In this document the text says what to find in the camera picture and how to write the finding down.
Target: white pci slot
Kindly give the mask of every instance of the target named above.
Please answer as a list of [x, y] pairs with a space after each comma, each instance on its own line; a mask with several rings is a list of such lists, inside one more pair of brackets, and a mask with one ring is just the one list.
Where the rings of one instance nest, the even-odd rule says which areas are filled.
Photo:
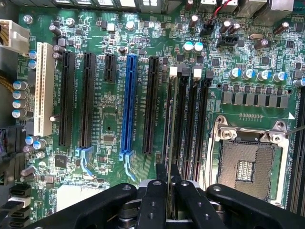
[[52, 45], [37, 42], [34, 136], [52, 134], [55, 60]]

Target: motherboard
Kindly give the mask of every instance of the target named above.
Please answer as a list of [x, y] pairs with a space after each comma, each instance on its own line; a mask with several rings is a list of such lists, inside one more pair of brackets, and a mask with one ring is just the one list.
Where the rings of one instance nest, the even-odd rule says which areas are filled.
[[291, 208], [305, 16], [265, 25], [189, 2], [164, 15], [21, 9], [30, 52], [13, 116], [27, 134], [17, 182], [31, 187], [31, 222], [155, 179], [156, 164]]

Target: blue pcie slot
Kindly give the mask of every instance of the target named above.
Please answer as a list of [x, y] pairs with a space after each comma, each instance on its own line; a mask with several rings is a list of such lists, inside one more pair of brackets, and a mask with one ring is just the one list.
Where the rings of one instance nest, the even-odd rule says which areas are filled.
[[137, 72], [138, 72], [138, 57], [135, 55], [127, 56], [126, 64], [126, 78], [125, 78], [125, 94], [124, 94], [124, 110], [122, 121], [122, 138], [121, 150], [119, 160], [124, 161], [126, 174], [132, 176], [127, 170], [130, 170], [130, 157], [133, 155], [132, 151], [132, 133], [133, 133], [133, 116], [134, 116], [134, 103], [137, 85]]

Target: black pcie slot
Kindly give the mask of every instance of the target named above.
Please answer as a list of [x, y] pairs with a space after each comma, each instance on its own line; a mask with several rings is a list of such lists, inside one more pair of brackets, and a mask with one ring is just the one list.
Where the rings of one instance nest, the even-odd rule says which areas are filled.
[[193, 164], [193, 177], [194, 181], [198, 181], [199, 179], [199, 171], [200, 171], [200, 158], [202, 153], [202, 144], [204, 137], [204, 128], [205, 128], [205, 116], [206, 116], [206, 107], [208, 100], [208, 92], [209, 87], [211, 86], [211, 82], [207, 80], [201, 81], [200, 86], [200, 102], [199, 102], [199, 113], [198, 113], [198, 124], [197, 124], [197, 137], [195, 144], [195, 154], [194, 154], [194, 164]]
[[59, 125], [59, 145], [69, 146], [72, 135], [72, 115], [74, 98], [75, 54], [64, 51], [61, 71], [61, 112]]
[[85, 52], [82, 73], [81, 123], [79, 138], [79, 147], [82, 148], [91, 146], [95, 69], [95, 54]]
[[189, 169], [189, 156], [192, 151], [193, 142], [193, 125], [195, 122], [195, 100], [197, 96], [197, 84], [194, 84], [193, 80], [190, 83], [189, 90], [189, 104], [187, 113], [187, 125], [185, 131], [185, 144], [184, 144], [184, 159], [183, 159], [183, 179], [188, 179], [188, 169]]
[[162, 163], [165, 163], [167, 158], [167, 151], [168, 151], [171, 98], [172, 98], [172, 81], [170, 80], [169, 83], [167, 84]]
[[105, 56], [105, 69], [104, 81], [108, 83], [115, 83], [116, 81], [116, 55], [106, 54]]
[[183, 113], [185, 107], [185, 95], [186, 95], [187, 79], [181, 78], [179, 81], [179, 92], [178, 92], [178, 104], [176, 110], [176, 124], [174, 132], [173, 142], [173, 162], [172, 164], [179, 164], [181, 141], [182, 141], [182, 129], [183, 129]]
[[[305, 125], [305, 88], [301, 89], [297, 127]], [[295, 149], [287, 206], [290, 211], [305, 216], [305, 130], [296, 132]]]
[[143, 136], [143, 153], [153, 152], [153, 134], [156, 121], [156, 105], [159, 78], [159, 57], [149, 58], [148, 82], [145, 109], [145, 126]]

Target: green circuit board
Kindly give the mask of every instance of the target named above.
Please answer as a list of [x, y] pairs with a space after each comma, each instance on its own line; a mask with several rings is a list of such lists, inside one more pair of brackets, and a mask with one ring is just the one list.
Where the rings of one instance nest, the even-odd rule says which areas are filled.
[[[304, 16], [290, 15], [288, 21], [290, 27], [282, 34], [274, 36], [273, 27], [253, 26], [251, 19], [235, 19], [231, 15], [219, 14], [217, 25], [214, 32], [209, 36], [200, 37], [200, 21], [196, 29], [189, 29], [188, 22], [190, 16], [195, 12], [185, 12], [183, 7], [179, 7], [170, 15], [154, 14], [134, 14], [134, 13], [113, 13], [89, 10], [60, 10], [60, 9], [32, 9], [22, 8], [20, 13], [20, 25], [27, 28], [31, 34], [30, 49], [36, 49], [37, 42], [47, 42], [54, 44], [53, 34], [49, 31], [49, 25], [54, 21], [60, 23], [60, 29], [65, 33], [67, 41], [73, 41], [73, 46], [67, 44], [67, 50], [76, 54], [75, 68], [75, 94], [73, 108], [72, 125], [72, 144], [70, 147], [59, 146], [58, 124], [53, 124], [53, 134], [46, 137], [47, 147], [45, 148], [45, 158], [37, 159], [35, 154], [27, 155], [27, 164], [37, 168], [35, 180], [30, 182], [32, 185], [32, 212], [31, 220], [35, 222], [46, 217], [56, 210], [56, 190], [63, 184], [66, 185], [89, 185], [106, 189], [119, 183], [131, 183], [138, 185], [146, 179], [154, 179], [155, 164], [161, 162], [163, 157], [164, 125], [166, 117], [166, 99], [168, 86], [168, 71], [170, 66], [185, 63], [189, 67], [193, 65], [202, 66], [203, 75], [208, 70], [214, 71], [214, 80], [208, 92], [206, 117], [196, 117], [205, 120], [205, 134], [203, 137], [203, 151], [201, 155], [200, 183], [203, 180], [204, 162], [207, 153], [208, 133], [212, 130], [214, 122], [219, 115], [224, 115], [228, 123], [232, 126], [242, 126], [258, 129], [271, 129], [277, 120], [283, 120], [287, 129], [296, 126], [298, 115], [299, 91], [293, 86], [293, 74], [295, 63], [303, 65], [303, 32], [295, 31], [298, 23], [303, 24]], [[31, 15], [33, 23], [25, 24], [24, 15]], [[201, 14], [202, 21], [210, 18], [211, 14]], [[73, 18], [75, 26], [66, 26], [65, 20]], [[217, 38], [220, 36], [219, 27], [222, 21], [230, 20], [241, 24], [241, 29], [237, 32], [239, 43], [230, 48], [217, 48]], [[106, 30], [102, 30], [98, 25], [99, 21], [108, 21], [116, 26], [115, 36], [111, 39]], [[133, 21], [135, 28], [129, 31], [125, 28], [126, 22]], [[270, 42], [270, 47], [255, 50], [254, 43], [248, 36], [252, 33], [260, 33]], [[204, 48], [200, 55], [195, 53], [184, 53], [183, 45], [191, 41], [203, 42]], [[134, 156], [132, 158], [131, 172], [135, 175], [133, 181], [125, 173], [122, 161], [119, 161], [121, 128], [122, 128], [122, 109], [124, 100], [124, 82], [126, 55], [118, 52], [118, 47], [128, 48], [127, 54], [136, 54], [138, 62], [138, 80], [136, 89], [134, 130], [132, 148]], [[81, 104], [81, 86], [84, 52], [92, 52], [97, 56], [97, 72], [95, 76], [94, 88], [94, 118], [92, 145], [94, 154], [89, 164], [89, 169], [96, 176], [94, 180], [83, 179], [83, 171], [76, 166], [79, 156], [76, 155], [79, 136], [79, 109]], [[103, 69], [105, 53], [113, 53], [118, 57], [118, 73], [116, 83], [103, 82]], [[166, 78], [159, 77], [156, 123], [153, 141], [153, 153], [145, 155], [142, 153], [142, 139], [144, 130], [144, 115], [147, 91], [147, 72], [148, 58], [159, 56], [161, 63], [163, 58], [168, 58]], [[28, 79], [29, 59], [20, 56], [18, 59], [18, 79]], [[253, 69], [256, 73], [269, 70], [271, 74], [286, 72], [287, 78], [281, 83], [275, 83], [271, 78], [262, 82], [254, 77], [245, 81], [242, 78], [232, 80], [228, 73], [231, 69], [239, 67], [241, 69]], [[57, 63], [55, 72], [54, 87], [54, 114], [60, 111], [60, 81], [61, 63]], [[223, 84], [227, 84], [229, 91], [234, 92], [234, 86], [239, 85], [239, 92], [244, 92], [245, 85], [250, 86], [251, 93], [255, 93], [256, 87], [261, 87], [262, 94], [266, 93], [267, 88], [271, 88], [271, 94], [277, 95], [278, 88], [282, 88], [282, 96], [288, 97], [285, 109], [278, 107], [250, 106], [223, 104]], [[29, 97], [28, 111], [34, 109], [34, 98]], [[184, 128], [187, 124], [187, 115], [183, 115]], [[105, 143], [104, 136], [114, 136], [113, 144]], [[284, 197], [281, 205], [286, 205], [288, 184], [290, 179], [290, 168], [292, 166], [292, 152], [294, 148], [294, 135], [289, 137], [289, 156], [286, 163], [286, 175], [284, 183]], [[219, 162], [219, 152], [221, 145], [215, 144], [213, 151], [213, 169], [217, 171]], [[67, 157], [67, 161], [61, 167], [56, 166], [56, 155]], [[281, 152], [276, 151], [272, 167], [270, 198], [274, 198], [277, 182]], [[55, 177], [53, 187], [46, 185], [45, 177], [52, 175]]]

